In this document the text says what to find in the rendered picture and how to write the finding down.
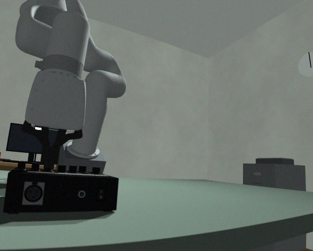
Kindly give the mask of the black lighting desk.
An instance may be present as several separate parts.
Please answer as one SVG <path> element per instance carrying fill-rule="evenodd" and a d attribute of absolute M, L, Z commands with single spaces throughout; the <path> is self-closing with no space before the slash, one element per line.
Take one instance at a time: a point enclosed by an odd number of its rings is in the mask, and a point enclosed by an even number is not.
<path fill-rule="evenodd" d="M 25 161 L 8 173 L 3 212 L 82 212 L 117 210 L 119 178 L 101 174 L 100 167 L 58 165 L 58 170 L 25 168 Z"/>

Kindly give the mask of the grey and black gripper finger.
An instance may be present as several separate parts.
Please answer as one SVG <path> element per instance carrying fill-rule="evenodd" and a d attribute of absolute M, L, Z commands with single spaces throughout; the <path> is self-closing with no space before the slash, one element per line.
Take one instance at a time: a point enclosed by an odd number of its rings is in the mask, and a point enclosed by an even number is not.
<path fill-rule="evenodd" d="M 83 136 L 82 129 L 74 131 L 74 133 L 67 133 L 67 130 L 59 129 L 55 143 L 51 147 L 49 168 L 54 169 L 54 165 L 58 165 L 60 147 L 65 144 L 68 140 L 80 139 Z"/>
<path fill-rule="evenodd" d="M 21 130 L 25 133 L 34 135 L 38 139 L 38 141 L 43 145 L 40 163 L 44 164 L 44 169 L 49 168 L 51 153 L 51 146 L 49 142 L 49 127 L 41 126 L 40 131 L 39 129 L 33 128 L 31 124 L 25 120 Z"/>

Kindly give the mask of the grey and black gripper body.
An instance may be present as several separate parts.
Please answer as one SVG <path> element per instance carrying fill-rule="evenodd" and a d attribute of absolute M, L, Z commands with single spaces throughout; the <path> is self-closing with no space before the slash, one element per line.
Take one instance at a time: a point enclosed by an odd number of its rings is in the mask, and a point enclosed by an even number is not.
<path fill-rule="evenodd" d="M 69 71 L 38 71 L 33 81 L 25 120 L 35 126 L 81 130 L 86 106 L 85 81 Z"/>

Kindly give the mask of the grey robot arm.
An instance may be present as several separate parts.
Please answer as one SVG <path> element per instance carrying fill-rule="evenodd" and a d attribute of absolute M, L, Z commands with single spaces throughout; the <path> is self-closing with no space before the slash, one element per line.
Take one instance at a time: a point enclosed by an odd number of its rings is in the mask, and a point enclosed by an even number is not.
<path fill-rule="evenodd" d="M 61 69 L 85 78 L 86 107 L 83 137 L 67 144 L 81 158 L 95 158 L 107 113 L 107 98 L 121 97 L 126 81 L 114 57 L 95 46 L 85 10 L 79 0 L 27 0 L 20 6 L 17 47 L 43 59 L 41 69 Z"/>

